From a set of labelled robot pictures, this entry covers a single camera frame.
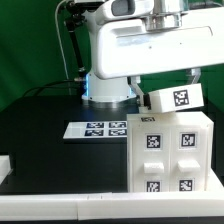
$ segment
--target white cube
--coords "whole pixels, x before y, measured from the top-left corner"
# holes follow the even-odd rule
[[[149,92],[151,109],[140,113],[165,113],[204,106],[201,84],[178,86]]]

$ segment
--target black cable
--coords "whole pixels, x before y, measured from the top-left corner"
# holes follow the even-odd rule
[[[85,21],[85,17],[82,15],[83,12],[82,12],[82,10],[81,11],[80,10],[81,9],[78,9],[77,14],[66,19],[65,25],[68,29],[68,32],[69,32],[69,35],[71,38],[71,42],[72,42],[72,46],[73,46],[73,50],[74,50],[74,53],[76,56],[79,77],[85,78],[87,72],[86,72],[86,69],[85,69],[83,61],[82,61],[82,56],[80,53],[79,44],[78,44],[76,33],[75,33],[76,28],[82,26]],[[79,86],[80,87],[79,88],[80,97],[85,93],[85,85],[86,85],[85,82],[80,83],[80,86]]]
[[[36,91],[36,93],[34,93],[34,96],[38,96],[46,87],[50,87],[50,86],[54,86],[54,85],[59,85],[59,84],[64,84],[64,83],[74,83],[74,80],[72,80],[72,79],[66,79],[66,80],[62,80],[62,81],[55,81],[55,82],[48,83],[48,84],[40,87]]]
[[[43,88],[42,86],[41,87],[34,87],[34,88],[31,88],[29,90],[27,90],[22,97],[26,97],[26,95],[29,93],[29,92],[32,92],[34,90],[37,90],[37,89],[40,89],[40,88]],[[77,89],[76,87],[56,87],[56,86],[46,86],[44,87],[44,89],[68,89],[68,88],[71,88],[71,89]]]

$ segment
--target black table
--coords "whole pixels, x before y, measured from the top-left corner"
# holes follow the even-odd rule
[[[215,122],[212,166],[222,180],[224,116],[210,102],[201,109]],[[137,113],[136,105],[120,109],[90,108],[82,106],[75,96],[16,100],[0,113],[0,154],[10,155],[13,168],[0,186],[0,195],[127,192],[126,139],[66,142],[63,135],[70,121],[121,121],[126,120],[128,113]],[[222,218],[201,217],[107,220],[107,223],[198,221],[224,222]],[[84,223],[105,223],[105,220]]]

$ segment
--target white box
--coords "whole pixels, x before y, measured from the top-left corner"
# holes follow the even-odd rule
[[[130,192],[204,191],[213,122],[202,112],[128,115]]]
[[[201,84],[191,84],[149,92],[151,109],[140,113],[165,113],[204,106]]]

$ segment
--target green wall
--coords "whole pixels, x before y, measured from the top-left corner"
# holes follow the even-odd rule
[[[0,110],[29,88],[65,79],[56,36],[54,12],[59,0],[0,0]],[[70,39],[59,15],[69,76],[77,76]],[[85,28],[77,30],[81,53],[90,68],[90,47]],[[224,65],[203,68],[204,95],[224,111]],[[142,77],[142,88],[151,91],[186,83],[185,71]],[[57,90],[56,94],[68,94]]]

